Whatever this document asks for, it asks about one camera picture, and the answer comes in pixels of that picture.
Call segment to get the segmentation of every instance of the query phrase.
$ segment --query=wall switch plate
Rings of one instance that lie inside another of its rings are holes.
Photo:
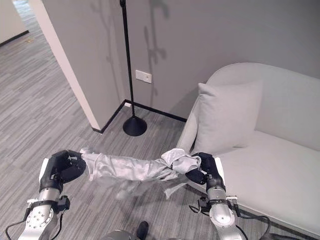
[[[152,75],[144,71],[135,70],[135,78],[148,84],[152,83]]]

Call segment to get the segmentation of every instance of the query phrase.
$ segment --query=gray wall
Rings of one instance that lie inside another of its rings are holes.
[[[133,80],[138,103],[186,118],[197,84],[237,62],[320,78],[318,0],[129,0],[127,12],[132,76],[139,69],[153,80]],[[123,23],[113,17],[123,43]],[[118,53],[128,86],[124,44]]]
[[[43,4],[101,129],[125,99],[113,22],[121,17],[118,4],[115,0],[43,0]]]

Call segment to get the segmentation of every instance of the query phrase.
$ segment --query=cable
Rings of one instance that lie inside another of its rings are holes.
[[[12,223],[12,224],[10,224],[9,226],[7,226],[7,227],[5,228],[5,235],[6,235],[6,237],[8,238],[8,240],[11,240],[11,237],[10,237],[10,235],[9,235],[9,233],[8,233],[9,228],[24,223],[24,222],[27,220],[27,217],[28,217],[28,215],[30,214],[30,212],[31,212],[31,208],[28,207],[28,208],[25,210],[23,220],[18,221],[18,222],[15,222],[15,223]]]
[[[8,238],[8,240],[11,240],[11,237],[9,236],[9,233],[8,233],[8,229],[15,226],[15,225],[19,225],[19,224],[22,224],[24,223],[26,220],[22,220],[22,221],[18,221],[18,222],[15,222],[15,223],[12,223],[10,224],[9,226],[6,227],[5,229],[5,235],[6,237]]]
[[[202,213],[203,215],[209,217],[209,214],[206,214],[206,213],[204,213],[204,212],[201,211],[201,207],[200,207],[200,209],[199,209],[199,208],[196,208],[195,206],[189,205],[189,208],[190,208],[191,211],[194,212],[195,214]]]
[[[235,225],[235,226],[240,230],[240,232],[243,234],[243,236],[245,237],[245,239],[248,240],[248,237],[247,237],[245,231],[243,231],[242,228],[239,227],[238,225]]]
[[[51,240],[54,240],[56,237],[58,237],[59,233],[61,232],[61,229],[62,229],[62,217],[63,217],[63,215],[64,215],[64,213],[65,213],[66,210],[67,210],[67,209],[65,208],[65,209],[63,210],[63,212],[61,213],[61,215],[60,215],[60,226],[59,226],[59,230],[58,230],[58,232],[56,233],[56,235],[54,235],[54,237],[51,238]]]
[[[236,215],[239,217],[239,218],[242,218],[242,219],[257,219],[257,220],[261,220],[261,219],[265,219],[266,220],[266,223],[267,223],[267,228],[264,232],[264,234],[262,235],[262,237],[260,238],[263,239],[265,235],[267,235],[270,231],[270,228],[271,228],[271,221],[270,221],[270,218],[266,215],[260,215],[260,216],[242,216],[241,215],[241,212],[240,212],[240,209],[239,209],[239,205],[237,203],[233,203],[233,207],[234,207],[234,210],[236,212]]]

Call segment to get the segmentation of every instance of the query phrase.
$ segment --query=floor lamp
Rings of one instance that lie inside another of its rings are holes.
[[[128,118],[123,124],[123,131],[130,136],[140,136],[147,130],[147,123],[136,116],[134,106],[134,91],[132,86],[132,75],[131,75],[131,62],[130,62],[130,50],[129,50],[129,36],[128,36],[128,22],[127,22],[127,9],[126,0],[120,0],[120,6],[122,8],[123,18],[123,29],[126,49],[126,61],[128,65],[128,75],[130,84],[130,95],[131,95],[131,108],[132,116]]]

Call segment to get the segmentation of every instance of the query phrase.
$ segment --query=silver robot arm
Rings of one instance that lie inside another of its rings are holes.
[[[39,197],[27,201],[29,206],[22,221],[25,222],[25,229],[18,240],[50,239],[58,223],[57,215],[62,212],[61,224],[64,211],[70,207],[68,197],[60,197],[63,186],[81,176],[85,169],[86,163],[81,154],[70,150],[57,152],[50,159],[43,160],[39,175]],[[10,240],[8,227],[6,235]]]
[[[224,185],[224,173],[219,158],[213,158],[207,153],[197,153],[201,157],[201,169],[194,169],[186,176],[197,184],[206,184],[207,199],[202,197],[198,201],[200,212],[209,212],[209,217],[214,224],[220,240],[246,240],[241,231],[236,227],[235,214],[230,208],[229,200],[235,201],[236,196],[227,197]]]

